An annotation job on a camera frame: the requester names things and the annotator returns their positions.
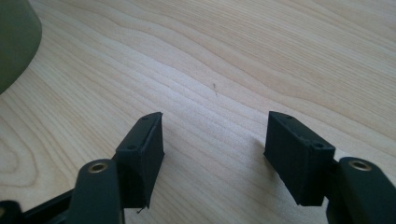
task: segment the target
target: dark green lamp base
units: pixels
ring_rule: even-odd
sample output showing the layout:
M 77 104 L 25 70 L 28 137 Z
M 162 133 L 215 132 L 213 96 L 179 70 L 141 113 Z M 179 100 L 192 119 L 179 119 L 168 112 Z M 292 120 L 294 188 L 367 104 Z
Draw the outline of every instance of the dark green lamp base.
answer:
M 35 57 L 41 34 L 41 22 L 27 0 L 0 1 L 0 94 Z

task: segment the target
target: metal grommet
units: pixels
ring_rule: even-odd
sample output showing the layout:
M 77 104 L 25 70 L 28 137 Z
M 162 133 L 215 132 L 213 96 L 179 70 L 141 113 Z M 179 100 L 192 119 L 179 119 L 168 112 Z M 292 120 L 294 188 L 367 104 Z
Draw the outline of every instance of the metal grommet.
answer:
M 4 207 L 0 207 L 0 218 L 4 215 L 6 209 Z
M 367 162 L 365 161 L 350 161 L 348 163 L 350 166 L 352 166 L 353 168 L 360 170 L 360 171 L 371 171 L 372 167 L 367 164 Z
M 97 162 L 95 164 L 92 164 L 90 168 L 88 168 L 88 172 L 90 172 L 91 174 L 101 173 L 102 171 L 107 169 L 107 166 L 107 163 Z

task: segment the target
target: small mark on wood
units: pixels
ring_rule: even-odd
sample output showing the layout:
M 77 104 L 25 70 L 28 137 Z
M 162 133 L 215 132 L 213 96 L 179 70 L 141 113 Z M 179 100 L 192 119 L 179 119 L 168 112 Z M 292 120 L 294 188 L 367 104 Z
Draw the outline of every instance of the small mark on wood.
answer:
M 215 91 L 216 96 L 218 96 L 218 92 L 216 91 L 216 83 L 213 83 L 213 90 Z

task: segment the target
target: light wood surface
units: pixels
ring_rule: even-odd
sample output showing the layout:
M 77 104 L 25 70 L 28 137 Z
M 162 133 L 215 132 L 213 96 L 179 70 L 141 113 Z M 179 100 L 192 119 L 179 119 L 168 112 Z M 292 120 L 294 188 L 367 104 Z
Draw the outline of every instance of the light wood surface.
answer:
M 263 158 L 270 110 L 396 183 L 392 0 L 31 3 L 43 37 L 0 96 L 0 200 L 73 188 L 156 111 L 165 158 L 129 223 L 326 223 L 327 202 L 296 205 Z

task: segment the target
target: wooden table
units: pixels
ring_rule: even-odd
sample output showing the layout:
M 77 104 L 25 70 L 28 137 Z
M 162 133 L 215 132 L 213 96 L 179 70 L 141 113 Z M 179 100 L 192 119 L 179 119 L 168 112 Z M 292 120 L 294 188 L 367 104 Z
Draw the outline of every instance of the wooden table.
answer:
M 270 110 L 396 183 L 392 0 L 34 0 L 37 55 L 0 96 L 0 200 L 27 210 L 163 112 L 165 158 L 129 223 L 326 223 L 263 158 Z

